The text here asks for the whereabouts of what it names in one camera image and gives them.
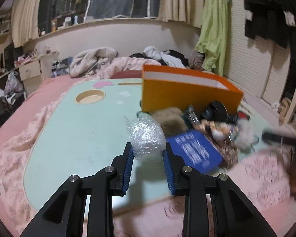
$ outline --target bottle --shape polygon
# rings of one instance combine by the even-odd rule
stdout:
[[[77,15],[77,14],[74,16],[74,24],[75,24],[75,25],[78,24],[78,15]]]

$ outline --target blue book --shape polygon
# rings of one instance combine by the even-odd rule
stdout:
[[[202,174],[215,169],[223,160],[216,147],[197,130],[168,137],[167,141],[173,154],[181,156],[187,166]]]

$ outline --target white wall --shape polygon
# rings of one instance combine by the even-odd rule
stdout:
[[[176,50],[189,57],[200,35],[200,29],[179,23],[165,23],[149,19],[113,19],[84,23],[59,32],[47,34],[24,46],[25,50],[42,50],[49,46],[58,50],[60,59],[77,53],[109,46],[120,57],[142,53],[144,48],[155,45],[160,51]]]

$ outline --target white stripe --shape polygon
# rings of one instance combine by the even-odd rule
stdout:
[[[179,83],[195,84],[228,90],[228,88],[224,86],[222,83],[213,79],[166,72],[144,71],[144,79],[174,81]]]

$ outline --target mint green table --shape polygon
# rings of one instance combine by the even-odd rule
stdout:
[[[71,88],[43,128],[24,173],[26,195],[37,210],[70,175],[81,178],[94,175],[123,153],[129,141],[124,115],[134,119],[140,111],[141,85],[118,83],[141,79],[109,81],[113,85],[98,88],[105,92],[105,98],[93,104],[79,104],[75,97],[95,89],[93,85],[103,81],[89,81]],[[265,127],[270,127],[256,113],[251,122],[259,136]],[[260,142],[255,149],[264,146]],[[241,153],[240,160],[249,153]],[[113,197],[113,208],[139,206],[168,195],[163,162],[134,160],[129,190],[124,197]]]

